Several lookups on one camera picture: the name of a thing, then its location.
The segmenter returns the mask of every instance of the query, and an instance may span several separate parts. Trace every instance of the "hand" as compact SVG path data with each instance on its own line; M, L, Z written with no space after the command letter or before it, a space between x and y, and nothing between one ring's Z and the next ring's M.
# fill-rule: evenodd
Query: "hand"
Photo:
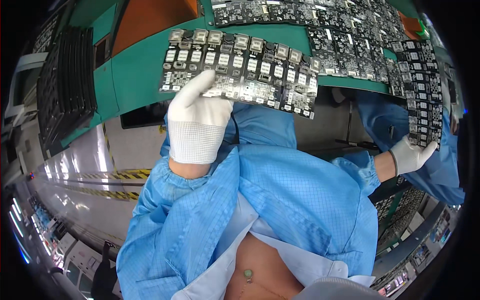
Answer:
M421 168L427 159L429 159L435 149L437 142L431 142L425 149L419 146L412 146L408 141L408 137L404 136L400 142L390 149L396 166L396 176L413 172Z
M215 80L208 70L190 80L168 108L170 158L181 164L211 164L233 110L231 101L201 97Z

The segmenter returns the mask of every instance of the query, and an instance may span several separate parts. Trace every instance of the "elastic cuff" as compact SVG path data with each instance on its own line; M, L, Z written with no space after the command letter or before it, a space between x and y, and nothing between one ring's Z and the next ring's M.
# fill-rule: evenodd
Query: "elastic cuff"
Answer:
M398 164L397 164L397 162L396 162L395 155L393 155L392 149L388 150L388 152L390 152L390 154L391 154L392 157L393 157L393 161L395 161L395 176L398 176Z

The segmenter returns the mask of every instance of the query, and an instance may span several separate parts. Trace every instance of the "floor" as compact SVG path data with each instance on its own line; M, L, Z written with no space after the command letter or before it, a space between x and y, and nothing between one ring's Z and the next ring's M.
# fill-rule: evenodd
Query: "floor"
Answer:
M327 91L320 91L314 120L294 118L298 149L314 152L337 148L334 151L338 152L338 148L345 147L335 139L346 138L350 105L346 102L333 108L327 96ZM145 179L115 180L91 178L90 175L152 168L160 159L160 147L166 136L160 133L158 126L124 130L119 117L108 120L105 128L108 139L102 125L98 125L74 140L68 149L45 163L40 161L35 179L28 183L29 189L38 192L53 214L69 221L70 230L98 249L104 240L119 246L123 244L136 200L98 196L92 191L140 193ZM355 109L350 140L371 141ZM36 148L27 156L38 156Z

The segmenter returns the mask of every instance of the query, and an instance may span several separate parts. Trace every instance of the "worker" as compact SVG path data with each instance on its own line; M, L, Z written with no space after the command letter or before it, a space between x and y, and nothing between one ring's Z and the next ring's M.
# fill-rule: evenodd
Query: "worker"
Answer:
M339 88L333 88L332 95L335 103L348 98L355 101L365 131L380 150L388 151L408 134L408 112L389 102L385 98L387 95L361 90L352 94ZM442 109L442 124L439 151L435 151L422 168L403 176L433 198L449 205L459 205L465 199L465 192L459 187L457 136L454 135L457 128L454 123L450 126L450 115L445 107Z
M323 161L296 150L291 114L200 96L214 79L199 74L169 106L169 154L117 257L124 298L312 299L345 282L368 292L378 232L368 195L419 169L436 142Z
M106 240L103 244L102 262L98 265L93 275L91 295L94 300L117 300L119 299L112 290L117 282L117 270L110 267L109 252L115 245Z

